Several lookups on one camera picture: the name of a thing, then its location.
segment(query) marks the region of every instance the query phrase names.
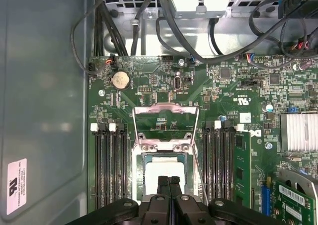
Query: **label sticker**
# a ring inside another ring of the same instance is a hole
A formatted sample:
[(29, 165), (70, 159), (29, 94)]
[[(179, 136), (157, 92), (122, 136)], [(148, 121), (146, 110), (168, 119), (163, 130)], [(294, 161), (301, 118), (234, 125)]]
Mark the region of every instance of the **label sticker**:
[(6, 214), (26, 204), (26, 159), (8, 164)]
[(298, 213), (296, 210), (292, 209), (291, 207), (289, 207), (288, 205), (286, 205), (286, 211), (293, 215), (295, 218), (297, 218), (299, 221), (303, 221), (303, 217), (300, 213)]
[(239, 114), (239, 122), (240, 123), (251, 123), (252, 118), (250, 112), (242, 112)]
[(305, 206), (305, 199), (302, 196), (294, 193), (293, 191), (286, 189), (285, 187), (280, 185), (279, 192), (287, 196), (288, 198), (291, 198), (292, 200), (296, 201), (297, 203)]

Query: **heatsink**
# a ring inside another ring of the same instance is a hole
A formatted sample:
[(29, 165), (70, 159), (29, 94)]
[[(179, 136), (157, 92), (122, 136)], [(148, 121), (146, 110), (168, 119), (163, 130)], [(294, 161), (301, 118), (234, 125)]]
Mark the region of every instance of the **heatsink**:
[(318, 150), (318, 114), (282, 114), (280, 121), (282, 150)]

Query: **blue pcie slot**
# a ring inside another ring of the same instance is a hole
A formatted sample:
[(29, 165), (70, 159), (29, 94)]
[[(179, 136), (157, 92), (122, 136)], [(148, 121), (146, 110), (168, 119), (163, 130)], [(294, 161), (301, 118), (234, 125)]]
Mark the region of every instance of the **blue pcie slot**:
[(266, 185), (261, 186), (262, 193), (262, 213), (270, 216), (270, 194), (271, 190)]

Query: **capacitor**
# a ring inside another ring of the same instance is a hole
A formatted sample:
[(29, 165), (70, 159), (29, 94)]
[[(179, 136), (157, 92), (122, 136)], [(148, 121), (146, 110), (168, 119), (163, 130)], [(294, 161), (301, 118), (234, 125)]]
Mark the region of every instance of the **capacitor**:
[(219, 120), (220, 120), (221, 122), (224, 122), (224, 121), (227, 120), (227, 117), (224, 116), (224, 115), (220, 115), (220, 116), (219, 116)]
[(274, 106), (272, 104), (265, 104), (262, 109), (264, 112), (273, 112)]

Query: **blue capacitor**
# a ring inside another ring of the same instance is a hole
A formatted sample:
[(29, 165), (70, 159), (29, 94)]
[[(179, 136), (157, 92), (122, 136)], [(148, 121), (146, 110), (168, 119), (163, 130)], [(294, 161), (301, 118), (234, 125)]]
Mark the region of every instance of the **blue capacitor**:
[(226, 116), (221, 115), (221, 116), (219, 116), (219, 120), (220, 120), (221, 122), (224, 122), (224, 121), (226, 121), (226, 120), (227, 120), (227, 117), (226, 117)]

